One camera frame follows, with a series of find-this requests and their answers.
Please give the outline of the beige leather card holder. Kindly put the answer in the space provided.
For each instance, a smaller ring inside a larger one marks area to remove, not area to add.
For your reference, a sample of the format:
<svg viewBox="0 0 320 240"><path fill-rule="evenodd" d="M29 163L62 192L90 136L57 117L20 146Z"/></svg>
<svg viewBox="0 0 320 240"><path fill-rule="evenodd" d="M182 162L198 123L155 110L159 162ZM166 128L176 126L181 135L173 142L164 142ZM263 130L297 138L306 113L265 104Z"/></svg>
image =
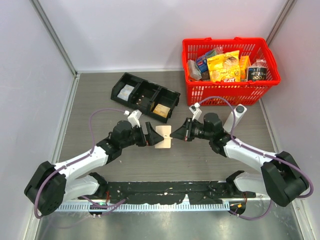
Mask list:
<svg viewBox="0 0 320 240"><path fill-rule="evenodd" d="M170 137L172 132L171 125L158 125L155 127L155 131L163 137L163 140L157 143L155 149L170 149L172 138Z"/></svg>

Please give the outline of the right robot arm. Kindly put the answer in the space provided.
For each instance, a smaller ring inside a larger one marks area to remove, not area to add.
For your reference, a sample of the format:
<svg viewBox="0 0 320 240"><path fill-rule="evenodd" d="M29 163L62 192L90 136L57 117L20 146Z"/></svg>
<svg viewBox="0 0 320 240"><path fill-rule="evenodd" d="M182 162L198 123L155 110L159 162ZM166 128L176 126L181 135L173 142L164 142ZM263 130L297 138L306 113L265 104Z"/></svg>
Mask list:
<svg viewBox="0 0 320 240"><path fill-rule="evenodd" d="M233 198L243 192L263 194L281 207L286 207L306 191L310 184L299 172L299 167L288 152L263 152L246 145L223 129L222 121L216 113L207 113L203 122L190 117L172 132L170 137L185 142L195 138L209 142L211 149L226 158L240 161L257 170L257 176L241 172L226 184L226 193Z"/></svg>

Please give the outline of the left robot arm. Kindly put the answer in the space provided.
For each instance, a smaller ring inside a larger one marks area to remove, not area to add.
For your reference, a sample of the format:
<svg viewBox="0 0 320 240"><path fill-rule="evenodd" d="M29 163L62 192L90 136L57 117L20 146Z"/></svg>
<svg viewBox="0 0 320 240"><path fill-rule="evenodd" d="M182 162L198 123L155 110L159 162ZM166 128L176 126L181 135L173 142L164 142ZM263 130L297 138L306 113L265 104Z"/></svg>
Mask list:
<svg viewBox="0 0 320 240"><path fill-rule="evenodd" d="M124 148L154 146L164 140L149 122L147 134L127 120L121 120L93 149L70 160L41 163L24 189L24 195L34 204L35 211L50 215L63 202L76 198L102 199L107 196L108 182L93 169L111 163Z"/></svg>

